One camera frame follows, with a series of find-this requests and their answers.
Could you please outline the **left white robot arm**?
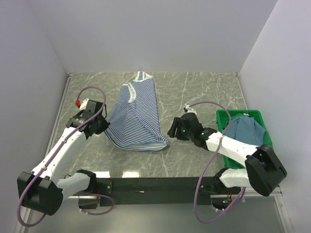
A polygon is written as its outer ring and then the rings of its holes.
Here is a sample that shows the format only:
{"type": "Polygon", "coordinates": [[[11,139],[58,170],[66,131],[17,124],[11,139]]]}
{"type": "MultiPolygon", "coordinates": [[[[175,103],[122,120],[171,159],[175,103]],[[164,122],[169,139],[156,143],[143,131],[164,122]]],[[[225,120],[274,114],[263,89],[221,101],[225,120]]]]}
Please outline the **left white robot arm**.
{"type": "Polygon", "coordinates": [[[105,103],[87,99],[78,107],[80,111],[69,119],[61,138],[43,161],[30,173],[19,175],[17,187],[21,206],[52,216],[68,197],[79,192],[92,195],[98,191],[94,172],[80,169],[67,179],[60,177],[79,147],[109,126],[102,115],[105,103]]]}

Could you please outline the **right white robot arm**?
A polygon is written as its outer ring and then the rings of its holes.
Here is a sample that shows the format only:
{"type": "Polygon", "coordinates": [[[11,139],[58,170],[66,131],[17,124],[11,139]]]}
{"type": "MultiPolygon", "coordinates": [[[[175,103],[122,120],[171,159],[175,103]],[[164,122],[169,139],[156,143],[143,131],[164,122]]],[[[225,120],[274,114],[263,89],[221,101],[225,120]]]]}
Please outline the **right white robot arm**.
{"type": "Polygon", "coordinates": [[[269,196],[287,177],[287,171],[274,150],[266,144],[250,145],[203,127],[195,113],[175,117],[168,136],[190,140],[199,148],[220,153],[243,167],[223,168],[214,177],[213,188],[223,194],[233,187],[251,187],[262,196],[269,196]]]}

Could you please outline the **blue white striped tank top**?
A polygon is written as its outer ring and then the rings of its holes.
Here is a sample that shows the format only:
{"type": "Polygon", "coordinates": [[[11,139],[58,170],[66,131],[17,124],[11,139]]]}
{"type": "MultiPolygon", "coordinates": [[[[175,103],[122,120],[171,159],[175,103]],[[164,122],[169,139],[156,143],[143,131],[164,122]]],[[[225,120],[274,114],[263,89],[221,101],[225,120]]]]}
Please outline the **blue white striped tank top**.
{"type": "Polygon", "coordinates": [[[159,151],[169,143],[160,131],[154,78],[145,72],[122,85],[108,122],[105,134],[121,149],[159,151]]]}

